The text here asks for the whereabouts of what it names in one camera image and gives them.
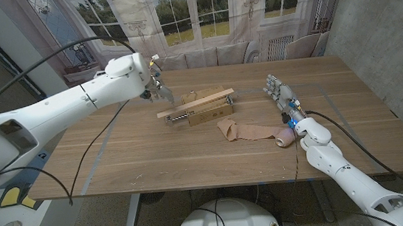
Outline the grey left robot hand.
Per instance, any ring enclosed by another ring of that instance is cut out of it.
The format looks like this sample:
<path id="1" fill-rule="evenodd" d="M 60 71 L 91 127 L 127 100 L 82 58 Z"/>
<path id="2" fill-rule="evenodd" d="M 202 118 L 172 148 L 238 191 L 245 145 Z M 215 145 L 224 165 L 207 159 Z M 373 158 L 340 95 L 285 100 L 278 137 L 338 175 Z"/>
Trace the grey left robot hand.
<path id="1" fill-rule="evenodd" d="M 161 73 L 151 69 L 148 77 L 144 78 L 144 91 L 140 95 L 142 99 L 153 101 L 153 99 L 167 99 L 169 103 L 174 104 L 172 91 L 164 84 L 161 79 Z"/>

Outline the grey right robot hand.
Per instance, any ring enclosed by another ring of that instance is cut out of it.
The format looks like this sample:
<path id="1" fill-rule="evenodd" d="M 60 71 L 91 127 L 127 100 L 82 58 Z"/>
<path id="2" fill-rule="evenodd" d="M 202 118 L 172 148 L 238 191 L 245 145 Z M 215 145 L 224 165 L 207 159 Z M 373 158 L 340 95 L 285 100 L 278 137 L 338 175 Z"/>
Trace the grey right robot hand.
<path id="1" fill-rule="evenodd" d="M 276 102 L 282 113 L 283 123 L 286 123 L 290 128 L 294 128 L 298 122 L 306 118 L 306 113 L 302 110 L 297 95 L 274 75 L 267 76 L 266 88 L 263 90 Z"/>

